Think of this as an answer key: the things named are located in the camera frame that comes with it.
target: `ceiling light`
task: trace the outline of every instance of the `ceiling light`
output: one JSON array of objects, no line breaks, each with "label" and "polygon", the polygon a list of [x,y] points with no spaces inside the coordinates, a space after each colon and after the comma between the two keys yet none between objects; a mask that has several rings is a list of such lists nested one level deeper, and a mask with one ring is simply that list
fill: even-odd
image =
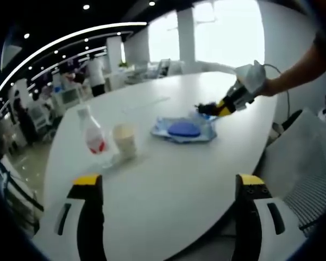
[{"label": "ceiling light", "polygon": [[51,48],[52,46],[59,44],[60,42],[63,42],[67,39],[70,39],[72,37],[81,35],[81,34],[85,34],[85,33],[89,33],[92,31],[96,31],[96,30],[102,30],[102,29],[107,29],[107,28],[113,28],[113,27],[123,27],[123,26],[146,26],[147,22],[125,22],[125,23],[110,23],[110,24],[103,24],[101,26],[94,26],[94,27],[90,27],[90,28],[86,28],[68,35],[65,35],[57,40],[54,40],[53,42],[50,42],[49,44],[41,47],[40,49],[38,49],[37,51],[35,51],[34,53],[32,53],[31,55],[29,55],[27,58],[25,58],[24,61],[22,61],[17,67],[15,67],[10,73],[9,75],[7,75],[7,77],[5,78],[4,81],[2,81],[1,85],[0,85],[0,92],[1,90],[4,88],[4,86],[6,85],[6,83],[12,78],[12,76],[17,73],[25,64],[27,64],[30,60],[32,60],[33,58],[35,58],[36,56],[38,56],[40,53],[44,52],[45,50]]}]

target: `white desk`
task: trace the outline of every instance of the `white desk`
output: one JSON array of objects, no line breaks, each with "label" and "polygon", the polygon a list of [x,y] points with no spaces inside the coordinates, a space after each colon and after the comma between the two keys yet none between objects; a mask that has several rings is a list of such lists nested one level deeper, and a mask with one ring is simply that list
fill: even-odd
[{"label": "white desk", "polygon": [[[157,116],[185,116],[200,102],[220,100],[235,82],[221,72],[167,77],[88,101],[104,127],[136,126],[141,155],[103,175],[104,249],[109,261],[164,260],[203,235],[231,206],[235,175],[252,173],[265,148],[276,97],[259,97],[216,121],[208,144],[177,145],[150,135]],[[45,207],[66,197],[71,180],[90,171],[93,155],[69,109],[50,151]]]}]

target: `tiled floor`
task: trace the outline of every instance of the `tiled floor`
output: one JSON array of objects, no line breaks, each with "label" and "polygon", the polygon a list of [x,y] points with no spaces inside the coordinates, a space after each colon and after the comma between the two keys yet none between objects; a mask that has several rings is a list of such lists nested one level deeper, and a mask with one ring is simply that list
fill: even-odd
[{"label": "tiled floor", "polygon": [[51,143],[34,144],[21,153],[10,157],[11,163],[43,205],[43,183]]}]

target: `plastic bottle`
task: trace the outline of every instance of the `plastic bottle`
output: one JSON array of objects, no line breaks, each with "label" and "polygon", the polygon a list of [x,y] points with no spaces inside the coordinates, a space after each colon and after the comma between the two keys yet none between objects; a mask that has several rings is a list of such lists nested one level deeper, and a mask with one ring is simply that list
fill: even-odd
[{"label": "plastic bottle", "polygon": [[95,155],[97,163],[102,168],[112,165],[112,153],[109,139],[100,124],[92,116],[89,106],[78,110],[80,127],[89,151]]}]

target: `robotic arm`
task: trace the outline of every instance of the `robotic arm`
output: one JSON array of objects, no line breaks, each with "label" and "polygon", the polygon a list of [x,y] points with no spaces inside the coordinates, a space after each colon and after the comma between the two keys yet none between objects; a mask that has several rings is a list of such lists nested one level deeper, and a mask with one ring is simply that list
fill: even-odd
[{"label": "robotic arm", "polygon": [[227,116],[236,110],[246,108],[246,103],[253,103],[257,94],[265,87],[266,71],[263,65],[254,61],[235,69],[237,80],[228,90],[219,104],[199,104],[197,110],[210,116]]}]

